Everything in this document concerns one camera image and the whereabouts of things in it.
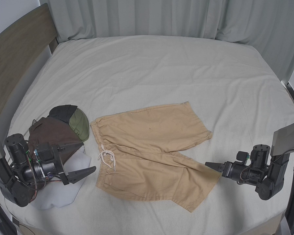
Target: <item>gray curtain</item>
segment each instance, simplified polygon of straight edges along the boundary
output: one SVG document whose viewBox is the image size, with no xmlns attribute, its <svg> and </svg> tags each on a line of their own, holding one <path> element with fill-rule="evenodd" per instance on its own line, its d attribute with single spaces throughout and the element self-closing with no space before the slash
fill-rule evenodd
<svg viewBox="0 0 294 235">
<path fill-rule="evenodd" d="M 172 35 L 254 46 L 280 80 L 294 69 L 294 0 L 40 0 L 59 42 Z"/>
</svg>

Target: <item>white drawstring bow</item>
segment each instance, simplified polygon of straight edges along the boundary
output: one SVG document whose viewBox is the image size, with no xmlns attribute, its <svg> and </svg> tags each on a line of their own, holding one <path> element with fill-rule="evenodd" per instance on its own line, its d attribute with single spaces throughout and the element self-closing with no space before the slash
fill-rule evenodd
<svg viewBox="0 0 294 235">
<path fill-rule="evenodd" d="M 109 154 L 109 155 L 110 155 L 110 160 L 113 161 L 113 167 L 114 167 L 114 171 L 115 171 L 115 156 L 114 156 L 114 153 L 113 153 L 112 151 L 106 150 L 106 149 L 103 147 L 103 144 L 101 145 L 101 148 L 103 149 L 103 151 L 99 154 L 97 160 L 99 160 L 99 159 L 101 158 L 102 162 L 103 162 L 105 165 L 109 166 L 109 167 L 112 169 L 112 167 L 111 167 L 109 164 L 107 164 L 107 163 L 105 162 L 105 160 L 103 159 L 103 156 L 105 156 L 106 154 Z"/>
</svg>

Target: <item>shorts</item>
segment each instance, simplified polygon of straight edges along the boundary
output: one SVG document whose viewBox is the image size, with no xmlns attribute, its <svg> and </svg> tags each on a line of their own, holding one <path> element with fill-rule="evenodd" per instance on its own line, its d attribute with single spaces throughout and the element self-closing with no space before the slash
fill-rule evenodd
<svg viewBox="0 0 294 235">
<path fill-rule="evenodd" d="M 96 186 L 117 198 L 172 200 L 192 212 L 221 175 L 178 152 L 212 138 L 189 102 L 103 116 L 90 125 L 106 154 Z"/>
</svg>

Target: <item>white bed sheet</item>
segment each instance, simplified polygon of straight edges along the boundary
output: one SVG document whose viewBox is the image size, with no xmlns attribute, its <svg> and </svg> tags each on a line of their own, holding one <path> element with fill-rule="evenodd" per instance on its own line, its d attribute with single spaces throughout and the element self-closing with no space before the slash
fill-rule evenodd
<svg viewBox="0 0 294 235">
<path fill-rule="evenodd" d="M 235 161 L 238 151 L 272 143 L 273 132 L 294 123 L 294 104 L 260 54 L 249 46 L 210 39 L 129 36 L 60 44 L 28 89 L 9 134 L 23 133 L 33 119 L 57 105 L 73 104 L 93 121 L 160 104 L 189 101 L 213 138 L 183 154 L 199 162 Z M 94 135 L 85 142 L 90 166 L 99 168 Z M 134 202 L 95 187 L 88 176 L 75 201 L 37 210 L 5 201 L 21 222 L 52 234 L 237 234 L 287 205 L 291 155 L 283 189 L 263 201 L 254 186 L 221 178 L 193 212 L 172 201 Z"/>
</svg>

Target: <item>wooden headboard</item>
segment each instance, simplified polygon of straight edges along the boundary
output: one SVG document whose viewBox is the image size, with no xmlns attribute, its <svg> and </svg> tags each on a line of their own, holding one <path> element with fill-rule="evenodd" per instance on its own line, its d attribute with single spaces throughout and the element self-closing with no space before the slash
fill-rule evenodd
<svg viewBox="0 0 294 235">
<path fill-rule="evenodd" d="M 45 3 L 0 34 L 0 114 L 13 89 L 39 54 L 58 45 L 57 31 Z"/>
</svg>

